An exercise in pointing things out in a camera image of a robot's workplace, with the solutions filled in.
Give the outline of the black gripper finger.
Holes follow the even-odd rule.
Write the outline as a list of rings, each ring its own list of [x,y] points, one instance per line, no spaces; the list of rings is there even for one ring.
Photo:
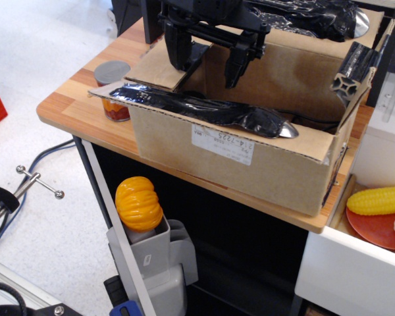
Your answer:
[[[225,88],[235,88],[249,63],[261,58],[259,34],[244,30],[241,34],[230,34],[227,47],[230,55],[224,69]]]
[[[171,65],[177,70],[182,70],[192,53],[191,35],[173,23],[166,23],[165,43]]]

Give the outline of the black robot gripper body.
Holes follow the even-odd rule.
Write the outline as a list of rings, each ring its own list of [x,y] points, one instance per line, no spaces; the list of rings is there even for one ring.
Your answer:
[[[162,1],[159,22],[164,31],[173,23],[211,43],[227,47],[230,34],[244,30],[259,34],[261,57],[265,52],[265,36],[271,27],[247,4],[248,1]]]

